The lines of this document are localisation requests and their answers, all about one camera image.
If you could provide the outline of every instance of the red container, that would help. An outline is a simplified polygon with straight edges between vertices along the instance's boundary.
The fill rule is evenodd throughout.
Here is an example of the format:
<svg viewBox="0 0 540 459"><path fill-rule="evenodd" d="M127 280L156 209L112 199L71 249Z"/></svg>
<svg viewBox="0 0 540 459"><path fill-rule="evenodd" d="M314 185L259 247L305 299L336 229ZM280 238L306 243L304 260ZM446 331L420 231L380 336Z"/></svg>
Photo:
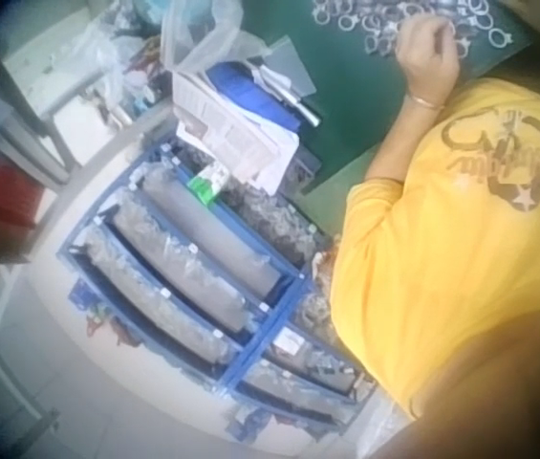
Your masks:
<svg viewBox="0 0 540 459"><path fill-rule="evenodd" d="M22 170L0 164L0 222L33 230L42 191Z"/></svg>

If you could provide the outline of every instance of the bracelet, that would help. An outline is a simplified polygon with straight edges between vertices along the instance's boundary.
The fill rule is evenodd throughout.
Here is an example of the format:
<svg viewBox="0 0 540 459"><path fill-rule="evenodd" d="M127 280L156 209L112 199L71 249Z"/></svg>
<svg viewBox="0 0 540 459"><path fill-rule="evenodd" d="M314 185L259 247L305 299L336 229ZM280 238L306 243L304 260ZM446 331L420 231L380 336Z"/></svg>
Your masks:
<svg viewBox="0 0 540 459"><path fill-rule="evenodd" d="M421 105L424 108L428 108L429 110L441 111L445 108L445 105L436 105L434 103L427 102L423 98L417 98L416 96L410 93L407 93L407 96L410 98L410 100L416 102L418 105Z"/></svg>

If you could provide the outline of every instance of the green mat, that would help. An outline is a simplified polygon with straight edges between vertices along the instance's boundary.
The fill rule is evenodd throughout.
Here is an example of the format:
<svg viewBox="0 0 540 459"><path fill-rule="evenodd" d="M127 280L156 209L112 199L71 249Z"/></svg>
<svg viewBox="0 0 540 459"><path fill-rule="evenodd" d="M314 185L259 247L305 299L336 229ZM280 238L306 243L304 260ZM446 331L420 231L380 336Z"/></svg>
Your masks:
<svg viewBox="0 0 540 459"><path fill-rule="evenodd" d="M364 52L364 31L345 33L337 24L321 27L312 17L312 0L243 0L244 29L272 44L288 35L316 86L306 103L323 122L307 125L302 142L322 162L313 187L382 140L399 111L404 79L394 58ZM510 12L491 6L495 27L513 35L503 50L483 33L463 63L464 80L483 75L528 46L527 29Z"/></svg>

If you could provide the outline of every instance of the newspaper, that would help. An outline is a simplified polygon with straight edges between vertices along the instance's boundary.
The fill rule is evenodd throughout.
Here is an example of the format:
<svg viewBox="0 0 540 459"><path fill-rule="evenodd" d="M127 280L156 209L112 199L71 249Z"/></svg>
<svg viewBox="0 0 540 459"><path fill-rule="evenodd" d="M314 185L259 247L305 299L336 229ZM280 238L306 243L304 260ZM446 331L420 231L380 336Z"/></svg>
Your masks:
<svg viewBox="0 0 540 459"><path fill-rule="evenodd" d="M197 76L174 74L173 94L179 137L216 158L241 183L276 192L299 145L295 134L243 110Z"/></svg>

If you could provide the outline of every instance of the hand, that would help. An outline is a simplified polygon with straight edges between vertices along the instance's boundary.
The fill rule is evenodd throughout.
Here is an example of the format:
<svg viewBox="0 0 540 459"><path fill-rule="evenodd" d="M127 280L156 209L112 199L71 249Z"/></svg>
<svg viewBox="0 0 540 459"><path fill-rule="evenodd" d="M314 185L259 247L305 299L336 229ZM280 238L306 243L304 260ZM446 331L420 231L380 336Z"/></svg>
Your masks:
<svg viewBox="0 0 540 459"><path fill-rule="evenodd" d="M397 61L412 96L442 106L456 85L460 72L457 45L449 20L417 14L401 26Z"/></svg>

